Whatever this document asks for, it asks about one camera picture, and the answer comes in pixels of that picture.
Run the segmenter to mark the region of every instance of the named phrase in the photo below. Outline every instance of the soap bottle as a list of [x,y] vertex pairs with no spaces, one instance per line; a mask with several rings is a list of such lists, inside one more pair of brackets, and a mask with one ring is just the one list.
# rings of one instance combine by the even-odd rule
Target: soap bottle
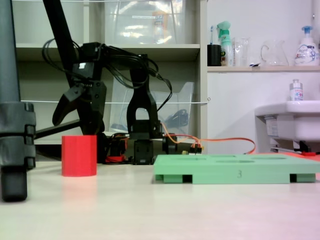
[[319,66],[319,49],[313,38],[310,36],[310,31],[313,29],[312,26],[304,26],[302,30],[304,31],[304,38],[298,48],[295,56],[296,66]]
[[234,65],[234,50],[229,33],[230,26],[231,24],[228,21],[220,22],[217,25],[221,42],[221,66],[224,67],[232,67]]
[[290,101],[303,101],[304,90],[302,83],[299,79],[294,79],[293,83],[290,84]]

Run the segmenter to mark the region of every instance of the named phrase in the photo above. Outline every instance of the green foam tray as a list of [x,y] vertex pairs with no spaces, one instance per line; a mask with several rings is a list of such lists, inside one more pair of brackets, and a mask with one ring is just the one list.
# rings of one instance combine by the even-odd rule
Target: green foam tray
[[164,183],[314,183],[320,162],[284,154],[158,155],[154,175]]

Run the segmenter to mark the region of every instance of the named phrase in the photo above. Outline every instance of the red cup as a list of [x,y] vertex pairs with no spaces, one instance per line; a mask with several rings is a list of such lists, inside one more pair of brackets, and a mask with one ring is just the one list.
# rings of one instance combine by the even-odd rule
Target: red cup
[[97,136],[62,136],[62,176],[97,175]]

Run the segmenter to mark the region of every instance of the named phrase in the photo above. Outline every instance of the toothbrush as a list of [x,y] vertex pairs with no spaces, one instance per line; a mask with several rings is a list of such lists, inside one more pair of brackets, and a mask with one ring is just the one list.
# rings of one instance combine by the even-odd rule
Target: toothbrush
[[211,26],[210,32],[211,32],[210,45],[212,45],[214,41],[214,26]]

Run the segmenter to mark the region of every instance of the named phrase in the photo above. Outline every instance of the table surface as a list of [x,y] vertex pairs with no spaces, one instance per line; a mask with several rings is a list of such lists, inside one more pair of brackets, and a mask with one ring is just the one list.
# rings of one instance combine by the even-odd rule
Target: table surface
[[0,203],[0,240],[318,240],[320,182],[162,184],[153,166],[62,177],[37,162],[28,199]]

